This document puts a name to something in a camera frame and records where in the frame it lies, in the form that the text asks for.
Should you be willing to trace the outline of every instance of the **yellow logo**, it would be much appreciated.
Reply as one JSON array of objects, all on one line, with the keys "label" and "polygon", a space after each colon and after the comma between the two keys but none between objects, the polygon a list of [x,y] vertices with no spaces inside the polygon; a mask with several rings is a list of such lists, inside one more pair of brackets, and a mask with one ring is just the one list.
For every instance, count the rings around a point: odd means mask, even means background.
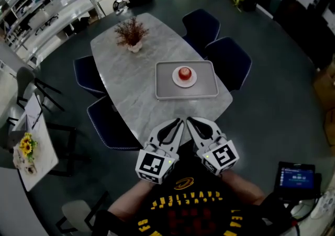
[{"label": "yellow logo", "polygon": [[193,177],[186,177],[186,178],[183,178],[181,180],[178,180],[176,182],[176,184],[177,185],[179,184],[179,185],[175,186],[174,189],[176,189],[176,190],[182,190],[182,189],[190,187],[191,185],[193,185],[193,183],[194,183]]}]

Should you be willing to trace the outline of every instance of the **red apple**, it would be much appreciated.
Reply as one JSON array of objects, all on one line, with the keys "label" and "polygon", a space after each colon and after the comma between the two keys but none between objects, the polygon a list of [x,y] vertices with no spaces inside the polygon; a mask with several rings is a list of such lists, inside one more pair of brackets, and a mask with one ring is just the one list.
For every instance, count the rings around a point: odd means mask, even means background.
[{"label": "red apple", "polygon": [[178,71],[178,75],[179,78],[183,81],[187,81],[189,80],[189,78],[191,78],[192,76],[192,71],[189,68],[186,67],[182,67],[179,71]]}]

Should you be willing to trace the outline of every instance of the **black t-shirt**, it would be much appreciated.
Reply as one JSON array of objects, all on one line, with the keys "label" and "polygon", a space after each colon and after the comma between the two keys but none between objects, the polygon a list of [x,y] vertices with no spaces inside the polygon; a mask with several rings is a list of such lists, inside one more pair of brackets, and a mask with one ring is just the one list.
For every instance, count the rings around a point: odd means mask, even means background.
[{"label": "black t-shirt", "polygon": [[[131,224],[118,225],[114,231],[110,222],[106,226],[118,235],[270,235],[266,220],[275,222],[278,217],[268,211],[280,215],[285,226],[289,223],[281,207],[271,200],[263,207],[243,205],[198,158],[190,158],[179,161],[164,183],[154,187]],[[275,230],[282,230],[282,225]]]}]

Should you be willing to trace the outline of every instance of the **blue screen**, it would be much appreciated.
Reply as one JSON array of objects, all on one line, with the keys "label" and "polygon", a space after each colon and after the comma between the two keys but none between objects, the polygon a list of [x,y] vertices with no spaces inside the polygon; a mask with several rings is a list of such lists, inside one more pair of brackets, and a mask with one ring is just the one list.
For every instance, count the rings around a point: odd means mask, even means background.
[{"label": "blue screen", "polygon": [[282,168],[280,187],[314,188],[314,172],[300,168]]}]

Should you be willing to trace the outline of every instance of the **gray tray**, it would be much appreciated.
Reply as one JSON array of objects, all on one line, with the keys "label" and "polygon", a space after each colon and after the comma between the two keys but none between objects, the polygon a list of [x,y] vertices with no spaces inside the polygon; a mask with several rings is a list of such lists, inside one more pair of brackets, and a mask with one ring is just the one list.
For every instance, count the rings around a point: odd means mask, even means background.
[{"label": "gray tray", "polygon": [[[172,72],[179,66],[189,66],[196,72],[197,81],[193,86],[182,88],[173,82]],[[206,98],[219,94],[213,64],[208,60],[158,62],[155,81],[158,100]]]}]

